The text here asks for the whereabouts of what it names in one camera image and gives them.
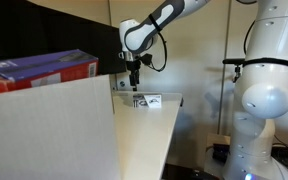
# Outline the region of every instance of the table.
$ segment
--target table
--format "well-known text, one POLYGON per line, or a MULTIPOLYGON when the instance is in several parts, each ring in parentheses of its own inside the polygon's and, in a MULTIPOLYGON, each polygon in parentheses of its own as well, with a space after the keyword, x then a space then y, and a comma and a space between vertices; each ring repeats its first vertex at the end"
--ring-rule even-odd
POLYGON ((112 94, 122 180, 159 180, 182 95, 162 93, 162 108, 134 108, 133 94, 112 94))

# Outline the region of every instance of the black backdrop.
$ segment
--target black backdrop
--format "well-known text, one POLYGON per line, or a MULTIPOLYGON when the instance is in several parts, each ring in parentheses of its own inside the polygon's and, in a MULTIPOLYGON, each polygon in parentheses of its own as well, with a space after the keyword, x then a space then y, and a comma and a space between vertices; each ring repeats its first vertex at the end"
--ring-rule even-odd
POLYGON ((0 60, 80 49, 99 58, 99 74, 125 72, 118 28, 25 0, 0 0, 0 60))

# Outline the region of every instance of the wall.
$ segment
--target wall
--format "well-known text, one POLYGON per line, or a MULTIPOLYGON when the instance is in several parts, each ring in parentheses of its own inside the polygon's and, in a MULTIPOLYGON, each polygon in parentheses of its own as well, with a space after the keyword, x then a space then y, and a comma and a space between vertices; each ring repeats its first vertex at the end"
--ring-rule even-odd
MULTIPOLYGON (((141 22, 162 1, 111 0, 112 25, 134 18, 141 22)), ((222 63, 225 55, 229 1, 213 0, 194 14, 176 20, 162 34, 168 62, 158 73, 142 65, 139 91, 179 92, 184 106, 179 114, 168 162, 187 167, 203 166, 206 136, 216 132, 222 63)), ((149 51, 156 67, 164 62, 161 40, 149 51)), ((128 73, 118 74, 119 90, 131 90, 128 73)))

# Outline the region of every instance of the cardboard box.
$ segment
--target cardboard box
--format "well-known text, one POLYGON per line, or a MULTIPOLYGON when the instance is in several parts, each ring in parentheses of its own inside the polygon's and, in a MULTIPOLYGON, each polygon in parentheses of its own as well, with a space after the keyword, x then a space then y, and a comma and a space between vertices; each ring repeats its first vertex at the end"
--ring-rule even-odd
POLYGON ((80 50, 0 61, 0 93, 94 77, 98 58, 80 50))
POLYGON ((33 179, 121 180, 108 75, 0 94, 0 180, 33 179))

